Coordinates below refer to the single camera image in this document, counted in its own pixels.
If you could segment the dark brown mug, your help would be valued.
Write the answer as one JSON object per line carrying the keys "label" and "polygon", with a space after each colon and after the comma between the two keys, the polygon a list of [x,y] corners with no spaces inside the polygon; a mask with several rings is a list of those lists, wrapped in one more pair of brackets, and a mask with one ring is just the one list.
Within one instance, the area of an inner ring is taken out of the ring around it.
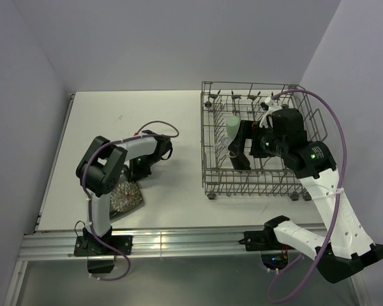
{"label": "dark brown mug", "polygon": [[251,170],[250,161],[244,154],[229,152],[229,157],[235,171]]}

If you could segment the clear drinking glass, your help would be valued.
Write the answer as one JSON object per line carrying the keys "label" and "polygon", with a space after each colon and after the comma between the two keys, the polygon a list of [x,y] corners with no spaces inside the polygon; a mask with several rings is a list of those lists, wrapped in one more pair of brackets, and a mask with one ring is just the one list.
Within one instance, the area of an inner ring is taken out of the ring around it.
{"label": "clear drinking glass", "polygon": [[224,156],[230,157],[229,145],[232,143],[232,140],[225,136],[221,138],[217,143],[214,144],[214,156],[217,159],[220,159]]}

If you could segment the light green cup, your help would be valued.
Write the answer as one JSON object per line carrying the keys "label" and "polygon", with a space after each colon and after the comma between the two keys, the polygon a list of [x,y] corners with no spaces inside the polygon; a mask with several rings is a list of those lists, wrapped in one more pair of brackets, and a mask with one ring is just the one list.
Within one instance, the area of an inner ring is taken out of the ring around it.
{"label": "light green cup", "polygon": [[239,130],[241,119],[237,116],[230,116],[226,120],[227,136],[230,140],[233,140]]}

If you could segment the black square floral plate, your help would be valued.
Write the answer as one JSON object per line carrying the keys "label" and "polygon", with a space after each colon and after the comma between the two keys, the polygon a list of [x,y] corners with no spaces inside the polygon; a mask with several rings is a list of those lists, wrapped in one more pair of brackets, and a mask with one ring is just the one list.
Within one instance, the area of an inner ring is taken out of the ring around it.
{"label": "black square floral plate", "polygon": [[130,169],[124,165],[117,186],[110,193],[109,217],[112,222],[129,214],[144,202],[140,187],[130,178]]}

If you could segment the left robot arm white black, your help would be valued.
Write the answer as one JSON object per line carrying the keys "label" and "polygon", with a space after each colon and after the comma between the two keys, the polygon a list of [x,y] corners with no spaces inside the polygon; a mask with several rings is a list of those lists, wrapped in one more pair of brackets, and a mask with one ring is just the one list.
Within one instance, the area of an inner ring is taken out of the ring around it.
{"label": "left robot arm white black", "polygon": [[112,238],[110,195],[122,174],[130,182],[148,177],[152,165],[172,154],[172,138],[150,130],[123,140],[94,138],[75,170],[87,197],[87,222],[80,245],[95,254],[118,251],[119,244]]}

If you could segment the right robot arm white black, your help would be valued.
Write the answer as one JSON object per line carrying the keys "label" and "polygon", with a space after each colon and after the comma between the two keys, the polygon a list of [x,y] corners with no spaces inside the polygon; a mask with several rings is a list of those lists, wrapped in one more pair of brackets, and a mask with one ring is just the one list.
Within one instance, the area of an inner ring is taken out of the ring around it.
{"label": "right robot arm white black", "polygon": [[333,284],[383,259],[383,245],[374,243],[363,229],[339,186],[340,174],[330,150],[321,141],[308,140],[299,110],[268,109],[259,121],[232,116],[226,121],[226,131],[235,170],[250,170],[244,148],[251,140],[250,155],[281,158],[310,195],[325,226],[333,228],[322,237],[281,215],[266,222],[262,245],[297,249],[313,259],[319,273]]}

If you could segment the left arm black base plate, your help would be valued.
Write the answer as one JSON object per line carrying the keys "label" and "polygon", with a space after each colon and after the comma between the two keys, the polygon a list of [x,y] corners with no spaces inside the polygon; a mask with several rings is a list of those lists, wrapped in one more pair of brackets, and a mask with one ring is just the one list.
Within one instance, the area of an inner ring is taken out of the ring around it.
{"label": "left arm black base plate", "polygon": [[[133,237],[131,235],[111,236],[109,244],[125,255],[131,254]],[[75,242],[73,255],[87,258],[87,271],[91,274],[107,274],[115,267],[118,253],[102,245],[92,236],[79,236]]]}

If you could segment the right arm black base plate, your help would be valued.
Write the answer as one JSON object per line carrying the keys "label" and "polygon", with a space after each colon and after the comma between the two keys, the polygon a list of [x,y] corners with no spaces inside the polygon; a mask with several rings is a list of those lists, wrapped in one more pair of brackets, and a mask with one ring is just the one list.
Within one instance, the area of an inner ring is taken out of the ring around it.
{"label": "right arm black base plate", "polygon": [[270,229],[245,231],[238,244],[243,245],[247,252],[260,252],[266,269],[282,270],[289,263],[289,250],[292,248],[279,243]]}

